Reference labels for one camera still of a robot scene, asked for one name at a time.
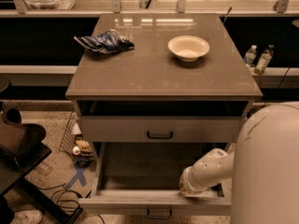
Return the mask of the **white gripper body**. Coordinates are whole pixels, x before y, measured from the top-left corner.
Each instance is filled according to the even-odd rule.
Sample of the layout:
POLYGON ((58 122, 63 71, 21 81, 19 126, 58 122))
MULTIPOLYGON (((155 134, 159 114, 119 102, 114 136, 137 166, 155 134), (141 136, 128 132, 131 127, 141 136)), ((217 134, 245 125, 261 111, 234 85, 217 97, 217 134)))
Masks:
POLYGON ((187 167, 179 178, 179 189, 184 195, 197 195, 205 190, 207 187, 197 184, 192 176, 192 167, 187 167))

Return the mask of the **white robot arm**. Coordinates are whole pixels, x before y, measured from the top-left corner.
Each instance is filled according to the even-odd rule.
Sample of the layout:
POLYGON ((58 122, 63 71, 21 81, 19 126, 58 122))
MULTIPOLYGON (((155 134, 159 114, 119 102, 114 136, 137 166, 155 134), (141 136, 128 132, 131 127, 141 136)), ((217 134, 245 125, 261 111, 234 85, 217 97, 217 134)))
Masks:
POLYGON ((232 179, 231 224, 299 224, 299 103, 269 105, 243 125, 235 150, 209 151, 186 168, 180 191, 232 179))

